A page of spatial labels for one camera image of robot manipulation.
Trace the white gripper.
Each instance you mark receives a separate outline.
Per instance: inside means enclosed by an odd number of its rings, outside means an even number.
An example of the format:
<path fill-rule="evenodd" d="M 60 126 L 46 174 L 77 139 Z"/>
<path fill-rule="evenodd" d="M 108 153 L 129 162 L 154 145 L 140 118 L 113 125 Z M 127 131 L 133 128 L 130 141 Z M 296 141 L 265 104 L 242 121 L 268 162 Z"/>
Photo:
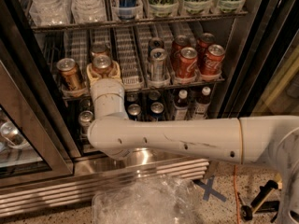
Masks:
<path fill-rule="evenodd" d="M 86 72 L 91 85 L 91 97 L 94 101 L 103 95 L 109 94 L 124 98 L 124 86 L 119 82 L 121 80 L 121 69 L 116 61 L 112 62 L 112 70 L 109 73 L 111 78 L 100 79 L 101 76 L 93 71 L 90 63 L 86 67 Z"/>

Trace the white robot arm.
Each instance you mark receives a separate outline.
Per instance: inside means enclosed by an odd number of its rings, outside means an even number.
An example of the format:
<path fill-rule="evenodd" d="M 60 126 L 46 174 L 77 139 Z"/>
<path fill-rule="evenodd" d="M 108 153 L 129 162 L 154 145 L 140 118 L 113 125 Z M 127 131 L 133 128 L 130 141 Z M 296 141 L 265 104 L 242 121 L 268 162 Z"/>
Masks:
<path fill-rule="evenodd" d="M 128 118 L 120 79 L 90 82 L 94 121 L 90 144 L 110 158 L 123 160 L 135 148 L 248 165 L 266 165 L 282 177 L 278 224 L 298 224 L 299 117 L 260 116 L 142 122 Z"/>

